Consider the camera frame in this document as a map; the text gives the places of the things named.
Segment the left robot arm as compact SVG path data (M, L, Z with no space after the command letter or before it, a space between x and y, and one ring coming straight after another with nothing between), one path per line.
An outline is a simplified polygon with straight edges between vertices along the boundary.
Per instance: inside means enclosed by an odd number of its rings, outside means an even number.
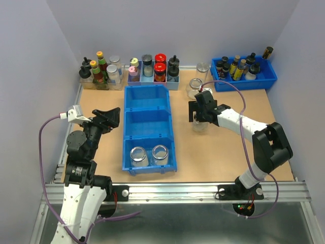
M94 157L101 136L119 126L120 108L95 109L92 113L94 116L87 118L81 107L74 105L59 115L82 130L73 131L67 137L63 204L52 243L87 242L102 201L113 194L111 178L95 174Z

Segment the large blue divided bin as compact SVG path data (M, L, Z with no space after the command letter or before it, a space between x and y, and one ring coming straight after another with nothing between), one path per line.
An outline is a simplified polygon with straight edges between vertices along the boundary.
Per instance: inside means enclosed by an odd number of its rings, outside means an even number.
M169 151L168 164L163 166L151 162L152 149L160 144ZM149 166L132 166L130 151L136 146L146 150ZM124 90L122 170L132 176L177 171L170 94L163 85L128 86Z

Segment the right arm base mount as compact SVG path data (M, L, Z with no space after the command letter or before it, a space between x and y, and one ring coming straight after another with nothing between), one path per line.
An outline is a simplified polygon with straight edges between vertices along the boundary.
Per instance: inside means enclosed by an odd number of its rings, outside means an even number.
M217 188L214 198L220 201L235 201L233 209L239 216L251 217L255 210L254 202L264 199L259 183L247 189L240 182L239 177L235 179L234 184L222 184Z

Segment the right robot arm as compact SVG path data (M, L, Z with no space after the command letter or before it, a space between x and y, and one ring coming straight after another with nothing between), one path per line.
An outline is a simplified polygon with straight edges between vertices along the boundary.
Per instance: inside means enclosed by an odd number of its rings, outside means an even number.
M242 142L248 140L252 143L254 162L231 188L237 197L246 198L253 187L293 157L293 150L281 124L261 123L237 113L228 105L217 105L209 91L202 91L195 98L195 101L188 102L190 122L196 120L229 129L240 135Z

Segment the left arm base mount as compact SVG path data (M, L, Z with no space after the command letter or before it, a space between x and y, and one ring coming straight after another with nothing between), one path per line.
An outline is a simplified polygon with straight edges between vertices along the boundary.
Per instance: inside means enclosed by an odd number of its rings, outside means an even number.
M89 200L90 207L98 208L100 216L108 218L116 212L118 201L127 202L128 196L128 185L114 186L111 177L95 175L87 200Z

